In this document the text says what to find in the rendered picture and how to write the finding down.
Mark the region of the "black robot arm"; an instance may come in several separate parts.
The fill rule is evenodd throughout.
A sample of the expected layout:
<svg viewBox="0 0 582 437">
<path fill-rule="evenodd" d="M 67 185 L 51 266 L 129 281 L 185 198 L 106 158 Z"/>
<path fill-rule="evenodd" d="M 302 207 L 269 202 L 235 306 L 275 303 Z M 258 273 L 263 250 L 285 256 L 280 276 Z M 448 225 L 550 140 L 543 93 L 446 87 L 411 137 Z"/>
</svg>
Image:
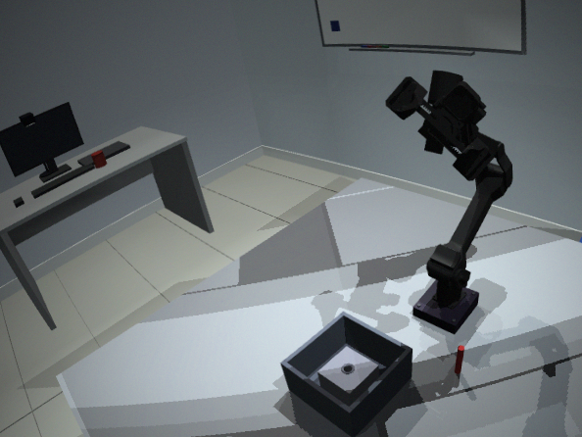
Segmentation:
<svg viewBox="0 0 582 437">
<path fill-rule="evenodd" d="M 427 274 L 437 280 L 433 300 L 453 309 L 465 296 L 462 289 L 467 286 L 471 272 L 466 269 L 466 255 L 480 225 L 492 203 L 505 195 L 512 184 L 512 163 L 505 153 L 502 142 L 479 132 L 477 123 L 485 117 L 486 105 L 463 76 L 445 71 L 433 71 L 428 102 L 437 110 L 441 105 L 445 111 L 461 124 L 457 127 L 456 139 L 465 148 L 479 138 L 491 148 L 499 165 L 489 163 L 475 177 L 476 191 L 461 222 L 444 246 L 439 244 L 427 263 Z"/>
</svg>

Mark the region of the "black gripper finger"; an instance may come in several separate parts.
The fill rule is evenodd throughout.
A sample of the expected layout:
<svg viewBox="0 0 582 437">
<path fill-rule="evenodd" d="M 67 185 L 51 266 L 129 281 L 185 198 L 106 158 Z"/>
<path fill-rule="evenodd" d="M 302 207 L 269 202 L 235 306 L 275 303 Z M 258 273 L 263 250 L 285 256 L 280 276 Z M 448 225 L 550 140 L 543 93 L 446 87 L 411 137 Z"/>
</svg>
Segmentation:
<svg viewBox="0 0 582 437">
<path fill-rule="evenodd" d="M 411 92 L 409 92 L 409 90 Z M 399 98 L 393 103 L 391 109 L 402 119 L 411 116 L 422 105 L 423 98 L 427 95 L 423 86 L 412 82 Z M 401 102 L 401 104 L 399 103 Z"/>
<path fill-rule="evenodd" d="M 465 150 L 457 157 L 453 166 L 458 169 L 458 171 L 463 175 L 468 175 L 472 173 L 476 166 L 485 158 L 488 154 L 488 146 L 481 141 L 478 137 L 470 143 Z M 481 155 L 481 157 L 480 157 Z M 470 168 L 471 166 L 471 168 Z"/>
</svg>

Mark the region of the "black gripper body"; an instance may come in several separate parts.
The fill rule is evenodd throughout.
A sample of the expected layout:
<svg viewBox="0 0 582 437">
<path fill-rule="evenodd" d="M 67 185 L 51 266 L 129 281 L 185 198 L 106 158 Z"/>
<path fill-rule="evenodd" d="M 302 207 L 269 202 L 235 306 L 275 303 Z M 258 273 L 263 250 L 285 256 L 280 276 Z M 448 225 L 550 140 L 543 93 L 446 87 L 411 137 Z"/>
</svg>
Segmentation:
<svg viewBox="0 0 582 437">
<path fill-rule="evenodd" d="M 390 94 L 389 98 L 386 99 L 386 107 L 392 110 L 391 107 L 393 103 L 412 82 L 416 81 L 411 76 L 405 77 L 405 79 L 400 82 L 400 85 L 395 88 L 395 91 Z M 420 133 L 431 144 L 433 144 L 437 150 L 440 151 L 443 147 L 445 147 L 449 152 L 455 155 L 456 158 L 459 157 L 461 153 L 457 152 L 458 150 L 455 150 L 456 148 L 453 149 L 452 147 L 452 144 L 454 144 L 461 152 L 466 149 L 455 138 L 458 134 L 457 127 L 461 125 L 459 121 L 457 121 L 453 116 L 445 111 L 441 105 L 437 110 L 435 110 L 429 103 L 423 100 L 421 106 L 423 106 L 423 108 L 426 107 L 425 110 L 427 109 L 427 111 L 429 110 L 428 112 L 431 113 L 428 114 L 420 106 L 416 110 L 416 112 L 425 118 L 424 123 L 418 133 Z M 450 145 L 450 143 L 452 144 Z M 487 165 L 493 160 L 494 157 L 495 153 L 491 150 L 491 148 L 489 148 L 489 152 L 485 158 L 482 159 L 479 165 L 475 167 L 472 173 L 463 175 L 464 178 L 468 181 L 473 181 L 473 179 L 487 167 Z"/>
</svg>

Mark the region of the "dark red peg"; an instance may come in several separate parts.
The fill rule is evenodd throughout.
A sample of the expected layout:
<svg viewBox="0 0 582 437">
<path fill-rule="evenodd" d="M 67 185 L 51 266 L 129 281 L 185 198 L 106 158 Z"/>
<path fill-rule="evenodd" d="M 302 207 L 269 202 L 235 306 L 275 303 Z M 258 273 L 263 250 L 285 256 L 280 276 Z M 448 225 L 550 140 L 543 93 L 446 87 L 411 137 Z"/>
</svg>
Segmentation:
<svg viewBox="0 0 582 437">
<path fill-rule="evenodd" d="M 461 373 L 461 363 L 463 361 L 463 352 L 464 352 L 464 346 L 462 346 L 462 345 L 458 346 L 458 354 L 456 357 L 456 368 L 455 368 L 456 374 Z"/>
</svg>

